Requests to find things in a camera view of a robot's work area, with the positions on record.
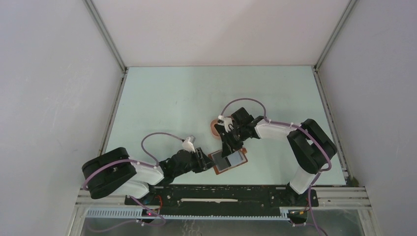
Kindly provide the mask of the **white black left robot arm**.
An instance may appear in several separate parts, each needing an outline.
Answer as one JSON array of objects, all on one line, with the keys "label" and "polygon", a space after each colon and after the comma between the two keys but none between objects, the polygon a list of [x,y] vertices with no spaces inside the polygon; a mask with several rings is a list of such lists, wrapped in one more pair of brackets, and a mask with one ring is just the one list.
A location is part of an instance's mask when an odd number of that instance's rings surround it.
[{"label": "white black left robot arm", "polygon": [[111,194],[131,195],[149,205],[155,200],[151,187],[169,185],[181,175],[198,174],[214,165],[199,147],[194,151],[181,149],[158,166],[130,159],[126,148],[119,147],[82,166],[85,177],[82,188],[89,191],[92,199]]}]

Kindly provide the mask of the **pink oval plastic tray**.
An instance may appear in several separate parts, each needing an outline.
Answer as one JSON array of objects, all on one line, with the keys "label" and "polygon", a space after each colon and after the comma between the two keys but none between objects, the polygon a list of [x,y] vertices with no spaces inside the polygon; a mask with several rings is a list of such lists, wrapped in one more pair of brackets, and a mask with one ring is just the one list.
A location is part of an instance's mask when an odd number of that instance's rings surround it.
[{"label": "pink oval plastic tray", "polygon": [[220,140],[221,139],[221,134],[220,133],[225,132],[224,124],[223,123],[218,123],[219,121],[221,121],[221,120],[219,120],[219,119],[213,119],[210,122],[210,131],[211,131],[211,134],[217,140]]}]

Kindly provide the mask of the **brown leather card holder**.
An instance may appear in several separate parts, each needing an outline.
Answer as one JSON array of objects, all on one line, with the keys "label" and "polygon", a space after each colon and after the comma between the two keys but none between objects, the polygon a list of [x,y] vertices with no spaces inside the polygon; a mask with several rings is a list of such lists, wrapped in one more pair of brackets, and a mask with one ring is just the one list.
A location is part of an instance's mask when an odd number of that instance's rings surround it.
[{"label": "brown leather card holder", "polygon": [[[232,153],[232,154],[230,154],[230,155],[228,155],[228,156],[226,156],[227,157],[227,159],[229,160],[229,162],[230,162],[230,164],[231,164],[231,167],[230,168],[228,168],[226,171],[229,171],[229,170],[231,170],[231,169],[233,169],[233,168],[236,168],[236,167],[238,167],[238,166],[240,166],[240,165],[243,165],[243,164],[245,164],[245,163],[247,163],[248,162],[248,160],[247,160],[247,157],[246,157],[246,153],[247,153],[247,150],[246,150],[246,148],[241,148],[240,150],[238,150],[238,151],[236,151],[236,152],[234,152],[234,153]],[[223,172],[221,172],[221,173],[217,173],[216,171],[215,171],[215,167],[213,166],[213,168],[214,168],[214,172],[215,172],[215,174],[216,175],[220,175],[220,174],[222,174],[222,173],[224,173],[224,172],[226,172],[226,171],[223,171]]]}]

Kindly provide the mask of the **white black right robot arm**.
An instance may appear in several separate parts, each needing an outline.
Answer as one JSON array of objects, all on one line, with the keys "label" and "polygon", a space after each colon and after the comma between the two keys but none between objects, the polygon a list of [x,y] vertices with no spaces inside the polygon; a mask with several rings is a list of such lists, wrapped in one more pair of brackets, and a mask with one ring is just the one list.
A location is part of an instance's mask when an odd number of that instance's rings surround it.
[{"label": "white black right robot arm", "polygon": [[231,116],[220,115],[213,127],[222,142],[222,157],[242,149],[247,139],[287,140],[298,163],[286,192],[288,203],[294,206],[305,200],[305,192],[324,166],[331,168],[331,159],[337,154],[333,141],[313,119],[300,124],[277,122],[265,116],[254,118],[241,107]]}]

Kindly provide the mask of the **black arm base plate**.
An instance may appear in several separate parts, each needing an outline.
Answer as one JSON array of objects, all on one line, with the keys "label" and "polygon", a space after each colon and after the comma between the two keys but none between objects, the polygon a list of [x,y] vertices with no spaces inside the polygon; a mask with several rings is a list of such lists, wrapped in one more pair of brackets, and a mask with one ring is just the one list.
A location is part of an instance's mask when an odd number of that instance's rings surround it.
[{"label": "black arm base plate", "polygon": [[182,185],[152,187],[138,199],[151,207],[160,207],[166,216],[282,216],[280,208],[318,207],[315,190],[297,195],[284,185]]}]

